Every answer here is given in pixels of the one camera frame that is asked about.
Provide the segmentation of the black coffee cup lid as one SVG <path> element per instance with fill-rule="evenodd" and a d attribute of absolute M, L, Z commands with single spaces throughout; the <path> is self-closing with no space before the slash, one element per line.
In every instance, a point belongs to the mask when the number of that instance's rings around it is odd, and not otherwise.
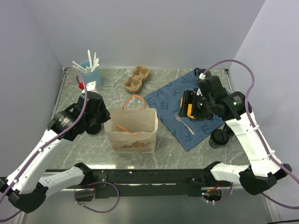
<path fill-rule="evenodd" d="M 224 145 L 228 142 L 228 135 L 224 130 L 215 129 L 211 132 L 210 139 L 219 145 Z"/>

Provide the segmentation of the brown paper takeout bag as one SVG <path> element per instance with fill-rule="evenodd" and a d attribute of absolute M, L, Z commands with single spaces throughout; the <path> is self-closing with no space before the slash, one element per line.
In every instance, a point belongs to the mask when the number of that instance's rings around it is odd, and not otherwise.
<path fill-rule="evenodd" d="M 138 98 L 143 106 L 127 108 L 129 100 Z M 121 108 L 110 112 L 104 130 L 115 153 L 153 153 L 156 149 L 158 117 L 155 108 L 147 108 L 145 100 L 132 95 Z"/>

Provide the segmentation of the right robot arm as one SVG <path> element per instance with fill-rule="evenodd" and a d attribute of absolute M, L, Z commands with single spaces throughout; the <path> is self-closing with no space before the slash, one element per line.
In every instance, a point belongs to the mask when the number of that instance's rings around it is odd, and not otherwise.
<path fill-rule="evenodd" d="M 260 194 L 279 179 L 286 177 L 288 164 L 275 163 L 270 157 L 275 155 L 259 132 L 252 107 L 239 91 L 228 94 L 218 76 L 206 77 L 200 74 L 199 92 L 184 91 L 181 99 L 180 117 L 191 116 L 196 120 L 221 118 L 239 140 L 245 151 L 249 165 L 236 166 L 216 161 L 205 168 L 205 183 L 215 186 L 219 181 L 240 184 L 251 195 Z"/>

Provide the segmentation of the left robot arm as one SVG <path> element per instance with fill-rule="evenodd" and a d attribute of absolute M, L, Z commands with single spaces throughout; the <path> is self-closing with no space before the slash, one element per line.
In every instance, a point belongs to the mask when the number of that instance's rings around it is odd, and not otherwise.
<path fill-rule="evenodd" d="M 101 125 L 110 119 L 103 97 L 88 91 L 76 103 L 56 113 L 48 124 L 41 140 L 25 161 L 8 177 L 1 178 L 0 191 L 20 211 L 31 213 L 49 196 L 71 186 L 89 187 L 93 171 L 84 163 L 70 169 L 43 177 L 48 166 L 77 136 L 96 135 Z"/>

